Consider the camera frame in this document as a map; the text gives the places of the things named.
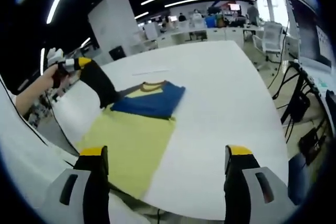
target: white cabinet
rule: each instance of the white cabinet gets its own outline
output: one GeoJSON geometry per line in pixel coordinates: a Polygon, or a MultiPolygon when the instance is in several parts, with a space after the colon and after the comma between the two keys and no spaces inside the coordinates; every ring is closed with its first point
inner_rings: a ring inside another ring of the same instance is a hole
{"type": "Polygon", "coordinates": [[[157,38],[156,42],[158,43],[158,48],[170,47],[175,45],[171,35],[160,36],[159,38],[157,38]]]}
{"type": "Polygon", "coordinates": [[[208,28],[206,35],[208,41],[225,40],[225,31],[223,28],[208,28]]]}
{"type": "Polygon", "coordinates": [[[225,28],[226,40],[233,40],[240,48],[244,46],[244,33],[243,29],[239,27],[226,27],[225,28]]]}

